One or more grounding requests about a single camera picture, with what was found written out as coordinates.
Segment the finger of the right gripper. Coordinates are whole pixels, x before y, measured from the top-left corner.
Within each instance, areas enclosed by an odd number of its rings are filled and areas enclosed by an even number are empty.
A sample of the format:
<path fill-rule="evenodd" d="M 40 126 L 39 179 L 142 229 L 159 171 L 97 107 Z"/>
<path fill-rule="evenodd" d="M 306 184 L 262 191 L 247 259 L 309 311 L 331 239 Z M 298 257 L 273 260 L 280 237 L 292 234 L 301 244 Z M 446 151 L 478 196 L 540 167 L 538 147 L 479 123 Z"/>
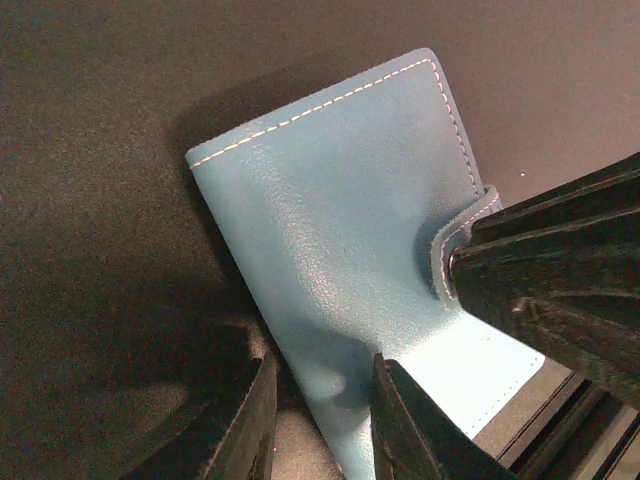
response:
<path fill-rule="evenodd" d="M 453 256 L 461 307 L 639 405 L 639 212 L 523 233 Z"/>
<path fill-rule="evenodd" d="M 639 155 L 477 221 L 468 248 L 637 250 Z"/>

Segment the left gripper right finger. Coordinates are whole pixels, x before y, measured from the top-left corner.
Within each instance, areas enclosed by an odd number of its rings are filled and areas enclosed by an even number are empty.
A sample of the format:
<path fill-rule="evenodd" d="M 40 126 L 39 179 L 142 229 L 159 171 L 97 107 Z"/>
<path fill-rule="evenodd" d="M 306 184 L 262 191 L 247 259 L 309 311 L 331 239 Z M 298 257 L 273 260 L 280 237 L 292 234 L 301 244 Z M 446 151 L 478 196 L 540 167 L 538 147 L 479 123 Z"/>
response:
<path fill-rule="evenodd" d="M 378 479 L 514 479 L 470 440 L 402 365 L 374 356 L 371 437 Z"/>

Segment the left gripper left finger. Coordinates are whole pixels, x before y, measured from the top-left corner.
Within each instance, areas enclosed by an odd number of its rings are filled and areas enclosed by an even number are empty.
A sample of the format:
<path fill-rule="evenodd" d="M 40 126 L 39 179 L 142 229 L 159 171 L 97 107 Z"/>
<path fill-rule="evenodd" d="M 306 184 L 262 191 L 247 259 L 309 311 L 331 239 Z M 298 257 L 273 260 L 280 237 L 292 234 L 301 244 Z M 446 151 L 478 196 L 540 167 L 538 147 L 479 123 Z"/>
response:
<path fill-rule="evenodd" d="M 177 437 L 124 477 L 269 479 L 276 414 L 276 361 L 254 358 Z"/>

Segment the blue card holder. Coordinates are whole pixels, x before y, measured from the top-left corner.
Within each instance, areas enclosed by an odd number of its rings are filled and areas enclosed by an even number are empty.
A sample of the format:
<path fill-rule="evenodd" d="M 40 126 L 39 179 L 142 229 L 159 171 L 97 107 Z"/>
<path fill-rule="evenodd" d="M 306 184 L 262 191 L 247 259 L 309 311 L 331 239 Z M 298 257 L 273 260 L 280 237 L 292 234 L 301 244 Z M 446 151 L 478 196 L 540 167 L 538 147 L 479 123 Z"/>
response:
<path fill-rule="evenodd" d="M 544 358 L 466 313 L 452 251 L 497 212 L 442 67 L 417 49 L 187 152 L 230 252 L 345 477 L 374 477 L 373 358 L 468 437 Z"/>

